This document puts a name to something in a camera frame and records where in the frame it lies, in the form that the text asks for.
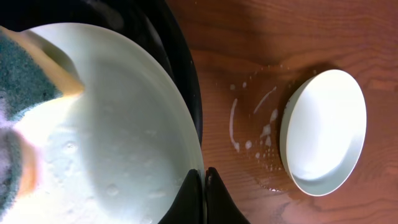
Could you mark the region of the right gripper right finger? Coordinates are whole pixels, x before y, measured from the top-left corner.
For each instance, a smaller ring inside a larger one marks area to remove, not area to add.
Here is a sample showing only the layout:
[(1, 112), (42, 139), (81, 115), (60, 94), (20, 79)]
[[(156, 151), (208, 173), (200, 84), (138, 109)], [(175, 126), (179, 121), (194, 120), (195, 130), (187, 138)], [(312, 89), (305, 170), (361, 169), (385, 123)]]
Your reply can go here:
[(206, 171), (205, 198), (207, 224), (250, 224), (235, 205), (214, 167)]

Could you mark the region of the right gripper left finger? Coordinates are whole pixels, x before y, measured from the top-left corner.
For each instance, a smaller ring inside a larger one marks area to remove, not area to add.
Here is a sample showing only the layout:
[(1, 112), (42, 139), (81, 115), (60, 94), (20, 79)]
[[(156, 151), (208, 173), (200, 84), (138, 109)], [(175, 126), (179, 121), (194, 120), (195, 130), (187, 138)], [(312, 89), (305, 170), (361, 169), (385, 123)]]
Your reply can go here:
[(199, 173), (188, 171), (171, 207), (159, 224), (202, 224), (203, 192)]

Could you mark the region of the mint plate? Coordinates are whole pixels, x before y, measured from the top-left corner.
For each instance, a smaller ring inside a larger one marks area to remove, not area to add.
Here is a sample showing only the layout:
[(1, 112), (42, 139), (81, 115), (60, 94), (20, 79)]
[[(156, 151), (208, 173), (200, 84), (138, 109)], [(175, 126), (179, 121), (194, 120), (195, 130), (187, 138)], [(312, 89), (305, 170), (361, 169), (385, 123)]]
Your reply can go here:
[(79, 23), (20, 32), (84, 91), (68, 106), (48, 103), (15, 125), (37, 161), (34, 190), (2, 223), (159, 223), (189, 170), (203, 159), (187, 106), (142, 47)]
[(289, 98), (280, 125), (283, 167), (303, 193), (328, 195), (350, 176), (363, 149), (367, 111), (357, 81), (326, 70)]

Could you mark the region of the green yellow sponge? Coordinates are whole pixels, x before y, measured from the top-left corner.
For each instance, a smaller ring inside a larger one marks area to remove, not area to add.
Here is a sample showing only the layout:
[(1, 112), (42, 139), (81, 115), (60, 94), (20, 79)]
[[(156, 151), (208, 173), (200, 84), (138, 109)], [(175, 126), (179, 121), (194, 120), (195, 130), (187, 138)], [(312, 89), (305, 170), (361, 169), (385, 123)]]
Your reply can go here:
[(42, 105), (68, 106), (84, 86), (33, 41), (1, 28), (1, 214), (37, 182), (34, 149), (15, 125)]

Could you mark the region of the black round tray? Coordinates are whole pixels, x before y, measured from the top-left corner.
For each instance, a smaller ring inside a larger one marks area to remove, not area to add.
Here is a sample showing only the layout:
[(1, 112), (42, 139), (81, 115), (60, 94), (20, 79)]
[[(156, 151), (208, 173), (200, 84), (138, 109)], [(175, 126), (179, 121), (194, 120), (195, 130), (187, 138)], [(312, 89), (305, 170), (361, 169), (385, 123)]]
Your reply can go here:
[(176, 84), (203, 136), (198, 75), (192, 55), (164, 0), (1, 0), (1, 25), (15, 31), (59, 22), (113, 30), (139, 44)]

